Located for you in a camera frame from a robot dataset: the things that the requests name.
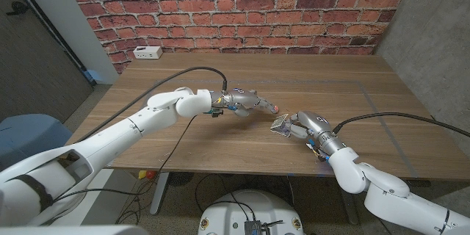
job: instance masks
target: wooden table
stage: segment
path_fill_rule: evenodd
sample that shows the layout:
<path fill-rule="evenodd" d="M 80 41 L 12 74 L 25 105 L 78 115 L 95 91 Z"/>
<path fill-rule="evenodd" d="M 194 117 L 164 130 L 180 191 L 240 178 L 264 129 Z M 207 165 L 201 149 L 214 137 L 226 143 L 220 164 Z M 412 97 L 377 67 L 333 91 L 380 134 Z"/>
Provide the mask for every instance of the wooden table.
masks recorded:
<path fill-rule="evenodd" d="M 97 126 L 157 80 L 192 66 L 222 71 L 229 89 L 258 90 L 277 104 L 279 115 L 310 110 L 335 126 L 373 112 L 430 114 L 378 56 L 281 54 L 163 54 L 158 60 L 135 60 L 109 89 L 71 142 Z M 198 70 L 163 84 L 155 93 L 187 86 L 220 90 L 216 73 Z M 145 105 L 141 100 L 115 122 Z M 270 131 L 278 115 L 257 110 L 241 118 L 230 110 L 212 118 L 197 116 L 164 166 L 165 171 L 332 176 L 304 140 Z M 143 138 L 112 163 L 115 168 L 158 169 L 175 146 L 189 119 Z M 379 170 L 400 178 L 469 180 L 470 162 L 441 127 L 404 117 L 375 117 L 349 123 L 339 132 L 346 145 Z"/>

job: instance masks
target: wire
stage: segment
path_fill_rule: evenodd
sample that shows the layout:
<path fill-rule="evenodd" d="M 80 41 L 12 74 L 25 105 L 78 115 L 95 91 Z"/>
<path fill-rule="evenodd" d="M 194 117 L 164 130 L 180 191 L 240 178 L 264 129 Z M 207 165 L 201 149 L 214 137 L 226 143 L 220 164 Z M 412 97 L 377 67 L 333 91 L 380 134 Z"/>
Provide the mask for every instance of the wire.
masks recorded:
<path fill-rule="evenodd" d="M 125 107 L 123 107 L 121 110 L 117 111 L 114 115 L 112 115 L 111 117 L 109 117 L 108 119 L 106 119 L 103 123 L 101 123 L 100 125 L 98 125 L 96 128 L 92 129 L 90 132 L 86 133 L 83 137 L 81 137 L 79 140 L 77 140 L 75 143 L 78 143 L 78 142 L 81 142 L 82 140 L 85 140 L 87 139 L 89 136 L 93 135 L 95 132 L 97 132 L 98 130 L 100 130 L 101 128 L 103 128 L 106 124 L 108 124 L 109 122 L 111 122 L 111 120 L 115 119 L 118 115 L 122 114 L 124 111 L 126 111 L 129 107 L 131 107 L 132 105 L 134 105 L 135 103 L 137 103 L 140 99 L 144 98 L 144 96 L 146 96 L 147 94 L 149 94 L 150 92 L 152 92 L 155 88 L 157 88 L 158 86 L 164 84 L 165 82 L 168 82 L 170 81 L 171 79 L 177 77 L 177 76 L 180 76 L 181 74 L 183 73 L 187 73 L 189 71 L 194 71 L 194 70 L 208 70 L 208 71 L 213 71 L 215 73 L 218 73 L 219 75 L 222 76 L 223 78 L 223 84 L 222 84 L 222 91 L 226 91 L 227 90 L 227 79 L 225 77 L 225 75 L 220 72 L 219 70 L 217 69 L 214 69 L 214 68 L 210 68 L 210 67 L 205 67 L 205 66 L 198 66 L 198 67 L 191 67 L 191 68 L 187 68 L 186 70 L 182 70 L 178 73 L 175 73 L 173 74 L 172 76 L 168 76 L 167 78 L 157 82 L 156 84 L 154 84 L 152 87 L 150 87 L 147 91 L 145 91 L 142 95 L 139 95 L 137 96 L 133 101 L 131 101 L 131 103 L 127 104 Z"/>
<path fill-rule="evenodd" d="M 388 232 L 388 234 L 393 235 L 393 234 L 390 232 L 390 230 L 387 228 L 387 226 L 385 225 L 385 223 L 384 223 L 379 217 L 377 217 L 377 216 L 375 216 L 375 217 L 380 221 L 380 223 L 382 223 L 382 226 L 385 228 L 385 230 Z"/>
<path fill-rule="evenodd" d="M 353 121 L 361 120 L 361 119 L 365 119 L 365 118 L 382 117 L 382 116 L 399 116 L 399 117 L 405 117 L 405 118 L 413 118 L 413 119 L 416 119 L 416 120 L 420 120 L 420 121 L 432 123 L 432 124 L 435 124 L 435 125 L 438 125 L 438 126 L 442 126 L 446 129 L 450 129 L 450 130 L 453 130 L 453 131 L 458 132 L 460 134 L 463 134 L 467 137 L 470 137 L 470 132 L 464 131 L 464 130 L 456 128 L 454 126 L 451 126 L 451 125 L 448 125 L 448 124 L 445 124 L 445 123 L 442 123 L 442 122 L 439 122 L 439 121 L 436 121 L 436 120 L 432 120 L 432 119 L 429 119 L 429 118 L 420 117 L 420 116 L 412 115 L 412 114 L 399 113 L 399 112 L 379 112 L 379 113 L 374 113 L 374 114 L 368 114 L 368 115 L 353 117 L 353 118 L 350 118 L 350 119 L 345 120 L 345 121 L 341 122 L 340 124 L 338 124 L 335 127 L 335 129 L 333 130 L 333 133 L 338 134 L 339 130 L 344 125 L 348 124 L 349 122 L 353 122 Z"/>

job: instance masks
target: gray floor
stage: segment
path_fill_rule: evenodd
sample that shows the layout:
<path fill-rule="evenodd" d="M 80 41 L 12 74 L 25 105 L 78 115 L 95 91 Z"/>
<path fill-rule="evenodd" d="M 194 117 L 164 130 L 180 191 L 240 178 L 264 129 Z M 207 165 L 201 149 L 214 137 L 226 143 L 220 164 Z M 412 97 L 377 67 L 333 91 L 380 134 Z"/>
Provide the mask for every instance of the gray floor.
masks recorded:
<path fill-rule="evenodd" d="M 65 125 L 71 131 L 75 131 L 108 89 L 107 85 L 95 86 L 92 95 L 73 113 Z M 169 186 L 160 213 L 152 216 L 146 208 L 142 211 L 140 226 L 149 234 L 196 234 L 201 212 L 195 202 L 195 186 L 204 176 L 205 174 L 197 173 L 188 184 L 182 187 Z M 280 176 L 259 176 L 256 180 L 253 180 L 253 177 L 226 176 L 224 182 L 229 190 L 235 190 L 246 185 L 248 181 L 250 182 L 248 187 L 266 188 L 286 200 L 289 199 L 288 193 L 281 185 Z M 290 179 L 294 190 L 294 207 L 303 221 L 304 232 L 307 235 L 388 234 L 378 219 L 364 207 L 364 193 L 354 195 L 360 224 L 351 225 L 347 221 L 340 189 L 334 178 L 290 177 Z M 411 191 L 451 210 L 470 216 L 470 183 L 433 181 L 430 184 L 430 187 L 411 187 Z M 198 199 L 204 208 L 224 194 L 225 190 L 220 179 L 209 177 L 200 184 Z M 152 196 L 153 188 L 141 196 L 141 205 L 147 206 Z M 134 203 L 130 209 L 137 209 L 137 203 Z M 135 220 L 134 216 L 129 217 L 124 223 L 133 224 Z M 384 223 L 392 234 L 417 234 L 395 224 L 385 221 Z"/>

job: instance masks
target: electrical outlet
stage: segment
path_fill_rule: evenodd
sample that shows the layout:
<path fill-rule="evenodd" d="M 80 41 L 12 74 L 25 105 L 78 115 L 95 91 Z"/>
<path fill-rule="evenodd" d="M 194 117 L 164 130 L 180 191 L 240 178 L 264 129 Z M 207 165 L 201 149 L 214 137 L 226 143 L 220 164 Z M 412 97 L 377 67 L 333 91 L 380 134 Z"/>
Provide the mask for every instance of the electrical outlet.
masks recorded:
<path fill-rule="evenodd" d="M 158 59 L 162 53 L 160 46 L 138 46 L 134 49 L 134 56 L 137 59 Z"/>

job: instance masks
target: robotic arm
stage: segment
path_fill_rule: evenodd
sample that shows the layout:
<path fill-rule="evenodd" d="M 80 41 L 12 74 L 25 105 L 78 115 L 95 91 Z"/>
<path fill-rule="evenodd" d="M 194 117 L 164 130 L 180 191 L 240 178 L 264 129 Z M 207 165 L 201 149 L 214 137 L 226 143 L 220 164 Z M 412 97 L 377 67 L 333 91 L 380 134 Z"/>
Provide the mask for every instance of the robotic arm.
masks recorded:
<path fill-rule="evenodd" d="M 187 87 L 152 96 L 147 107 L 81 142 L 31 156 L 0 173 L 0 226 L 41 225 L 67 214 L 82 201 L 96 174 L 147 134 L 173 125 L 178 116 L 200 113 L 213 117 L 223 109 L 249 115 L 256 106 L 278 108 L 255 90 L 208 91 Z"/>
<path fill-rule="evenodd" d="M 310 137 L 307 146 L 320 161 L 328 160 L 339 186 L 352 194 L 367 191 L 364 204 L 377 217 L 423 234 L 470 234 L 469 218 L 411 193 L 396 176 L 354 163 L 359 155 L 331 132 L 323 117 L 300 111 L 282 129 L 302 139 Z"/>

